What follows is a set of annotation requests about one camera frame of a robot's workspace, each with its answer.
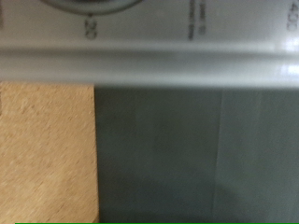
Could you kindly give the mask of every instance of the appliance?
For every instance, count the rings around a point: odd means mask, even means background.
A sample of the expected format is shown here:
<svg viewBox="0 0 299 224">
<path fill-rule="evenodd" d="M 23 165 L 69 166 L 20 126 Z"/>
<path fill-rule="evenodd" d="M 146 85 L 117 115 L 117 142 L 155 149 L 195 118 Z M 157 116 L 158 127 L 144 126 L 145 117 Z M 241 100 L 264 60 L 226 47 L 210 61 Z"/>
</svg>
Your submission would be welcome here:
<svg viewBox="0 0 299 224">
<path fill-rule="evenodd" d="M 2 0 L 2 80 L 299 86 L 298 0 Z"/>
</svg>

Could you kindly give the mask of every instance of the gray surface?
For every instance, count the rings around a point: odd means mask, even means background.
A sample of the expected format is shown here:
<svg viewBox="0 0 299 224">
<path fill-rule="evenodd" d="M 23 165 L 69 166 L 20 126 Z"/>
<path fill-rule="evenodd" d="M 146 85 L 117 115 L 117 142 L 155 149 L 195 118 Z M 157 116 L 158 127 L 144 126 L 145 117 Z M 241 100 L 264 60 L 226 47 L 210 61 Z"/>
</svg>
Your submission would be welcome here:
<svg viewBox="0 0 299 224">
<path fill-rule="evenodd" d="M 299 92 L 223 94 L 216 220 L 299 222 Z"/>
<path fill-rule="evenodd" d="M 103 222 L 299 221 L 299 91 L 95 98 Z"/>
<path fill-rule="evenodd" d="M 102 221 L 211 217 L 220 102 L 208 91 L 96 91 Z"/>
</svg>

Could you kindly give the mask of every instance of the dial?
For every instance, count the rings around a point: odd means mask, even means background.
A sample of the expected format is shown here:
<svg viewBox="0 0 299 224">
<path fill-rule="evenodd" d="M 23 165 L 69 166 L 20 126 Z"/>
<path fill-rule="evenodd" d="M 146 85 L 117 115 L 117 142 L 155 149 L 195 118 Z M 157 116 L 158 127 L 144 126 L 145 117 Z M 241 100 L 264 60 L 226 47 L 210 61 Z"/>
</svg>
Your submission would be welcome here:
<svg viewBox="0 0 299 224">
<path fill-rule="evenodd" d="M 142 0 L 41 0 L 61 10 L 81 15 L 105 15 L 125 10 Z"/>
</svg>

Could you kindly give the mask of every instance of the printed number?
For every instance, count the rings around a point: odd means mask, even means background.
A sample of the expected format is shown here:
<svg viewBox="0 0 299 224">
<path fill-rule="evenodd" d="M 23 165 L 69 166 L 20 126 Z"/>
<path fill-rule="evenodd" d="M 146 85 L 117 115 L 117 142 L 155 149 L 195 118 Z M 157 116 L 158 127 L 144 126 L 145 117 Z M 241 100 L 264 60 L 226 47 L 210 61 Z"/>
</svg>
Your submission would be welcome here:
<svg viewBox="0 0 299 224">
<path fill-rule="evenodd" d="M 288 23 L 287 28 L 289 31 L 296 31 L 298 29 L 298 21 L 299 21 L 299 2 L 293 2 L 289 14 L 288 14 Z"/>
<path fill-rule="evenodd" d="M 88 39 L 95 39 L 97 37 L 97 22 L 96 20 L 92 17 L 89 16 L 86 20 L 85 20 L 85 36 Z"/>
</svg>

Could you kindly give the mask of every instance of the gray panel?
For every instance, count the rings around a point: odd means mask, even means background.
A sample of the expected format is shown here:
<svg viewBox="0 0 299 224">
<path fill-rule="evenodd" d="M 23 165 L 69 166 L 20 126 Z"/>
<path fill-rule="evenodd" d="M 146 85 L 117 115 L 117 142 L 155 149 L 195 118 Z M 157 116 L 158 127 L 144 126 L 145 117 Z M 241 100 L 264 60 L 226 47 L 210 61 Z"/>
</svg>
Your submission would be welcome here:
<svg viewBox="0 0 299 224">
<path fill-rule="evenodd" d="M 298 222 L 299 92 L 223 94 L 215 221 Z"/>
<path fill-rule="evenodd" d="M 103 222 L 212 218 L 221 93 L 96 90 Z"/>
</svg>

